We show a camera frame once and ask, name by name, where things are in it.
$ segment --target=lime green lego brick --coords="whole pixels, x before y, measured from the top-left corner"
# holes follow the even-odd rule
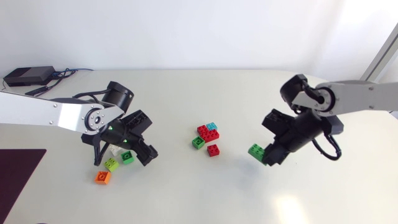
[[[106,161],[104,165],[111,172],[113,172],[114,170],[116,170],[116,168],[119,167],[119,163],[113,158],[108,159],[108,161]]]
[[[262,147],[254,144],[250,147],[248,153],[262,163],[262,157],[264,156],[264,149]]]
[[[205,145],[205,140],[198,136],[194,140],[192,140],[192,144],[193,146],[195,146],[195,148],[200,149]]]
[[[122,160],[124,164],[129,164],[134,161],[134,157],[131,154],[131,151],[127,151],[121,154]]]

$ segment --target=tabletop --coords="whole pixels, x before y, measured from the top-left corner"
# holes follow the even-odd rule
[[[1,149],[47,149],[6,223],[397,223],[398,122],[385,111],[339,116],[345,130],[335,139],[343,155],[335,162],[312,144],[272,167],[248,154],[254,143],[273,142],[261,125],[273,108],[294,116],[279,94],[293,75],[271,70],[74,74],[42,97],[71,97],[119,82],[135,94],[127,113],[142,110],[152,120],[143,136],[159,156],[145,167],[137,159],[121,164],[108,185],[98,185],[94,178],[113,157],[109,150],[96,167],[93,148],[79,133],[0,124]],[[311,86],[324,82],[307,77]],[[191,144],[197,127],[210,122],[220,134],[215,157]],[[322,136],[317,139],[334,152]]]

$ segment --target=metal pole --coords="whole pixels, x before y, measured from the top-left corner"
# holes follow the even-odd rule
[[[398,24],[387,38],[360,80],[378,82],[398,56]]]

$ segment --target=dark mat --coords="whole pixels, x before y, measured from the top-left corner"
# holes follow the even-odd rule
[[[0,223],[43,158],[45,149],[0,149]]]

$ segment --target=cable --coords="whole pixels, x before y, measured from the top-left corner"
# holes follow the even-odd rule
[[[76,94],[75,96],[73,96],[72,98],[80,98],[83,96],[92,96],[92,95],[101,95],[101,94],[109,93],[110,91],[111,91],[110,89],[106,89],[106,90],[102,90],[102,91],[79,93],[79,94]]]
[[[41,96],[44,93],[50,91],[52,88],[54,88],[55,86],[57,86],[63,79],[65,78],[69,78],[70,76],[72,76],[73,74],[75,74],[77,71],[79,70],[89,70],[89,71],[94,71],[92,69],[89,68],[73,68],[73,69],[69,69],[66,68],[64,71],[61,72],[53,72],[52,74],[52,79],[56,80],[56,82],[52,85],[52,86],[43,86],[41,88],[38,88],[36,90],[32,90],[28,93],[25,93],[26,95],[32,95],[32,96]]]
[[[90,95],[92,97],[92,99],[94,99],[95,103],[100,103],[97,99],[97,97],[95,97],[95,95]]]
[[[331,156],[329,154],[327,154],[322,148],[321,146],[318,144],[317,140],[312,139],[312,143],[313,145],[316,147],[316,149],[318,149],[318,151],[324,155],[326,158],[336,161],[341,157],[341,149],[339,147],[339,145],[337,144],[336,140],[329,135],[325,135],[325,138],[328,140],[328,142],[336,149],[336,156]]]
[[[6,90],[7,88],[6,88],[6,86],[4,85],[4,80],[2,80],[2,89],[1,89],[1,91],[3,91],[3,90]]]
[[[106,150],[109,147],[109,143],[106,142],[105,145],[102,147],[101,151],[99,147],[94,146],[94,165],[99,166],[102,161],[102,157],[104,156]]]
[[[58,85],[58,84],[65,78],[65,75],[67,74],[67,72],[69,72],[69,71],[67,71],[67,70],[65,70],[65,71],[63,72],[63,75],[57,80],[57,82],[55,82],[52,86],[49,86],[49,87],[47,88],[47,90],[45,90],[45,91],[43,91],[42,93],[39,93],[38,95],[36,95],[36,97],[43,95],[44,93],[50,91],[52,88],[54,88],[56,85]]]
[[[319,104],[324,103],[325,99],[316,92],[316,89],[311,88],[308,85],[308,83],[305,81],[303,81],[302,84],[303,84],[303,90],[304,90],[305,94],[307,94],[308,97],[315,100]]]

